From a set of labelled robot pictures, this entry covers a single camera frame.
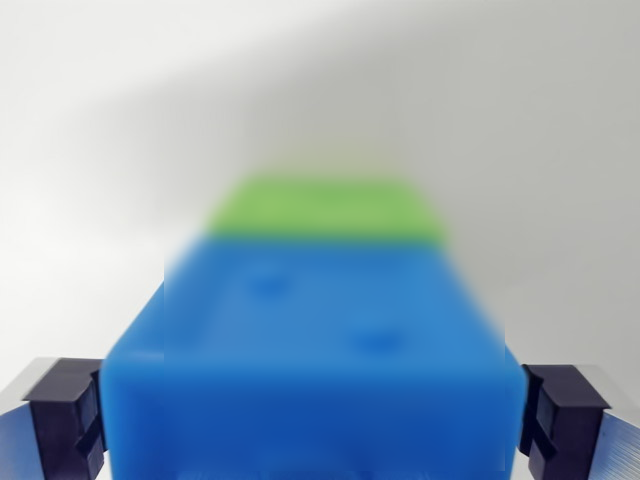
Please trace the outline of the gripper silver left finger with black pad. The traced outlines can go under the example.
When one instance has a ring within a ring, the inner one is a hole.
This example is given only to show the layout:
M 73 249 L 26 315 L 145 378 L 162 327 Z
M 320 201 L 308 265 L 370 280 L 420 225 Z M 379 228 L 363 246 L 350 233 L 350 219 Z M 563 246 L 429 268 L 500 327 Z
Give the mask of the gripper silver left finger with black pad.
M 95 479 L 104 465 L 100 359 L 41 357 L 1 392 L 3 479 Z

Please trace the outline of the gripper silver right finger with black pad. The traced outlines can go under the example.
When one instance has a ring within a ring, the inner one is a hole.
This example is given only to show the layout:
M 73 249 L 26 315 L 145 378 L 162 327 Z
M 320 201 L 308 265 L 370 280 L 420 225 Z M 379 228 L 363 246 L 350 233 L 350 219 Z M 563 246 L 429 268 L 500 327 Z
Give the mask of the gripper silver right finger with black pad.
M 594 365 L 523 366 L 519 451 L 535 479 L 637 479 L 639 405 Z

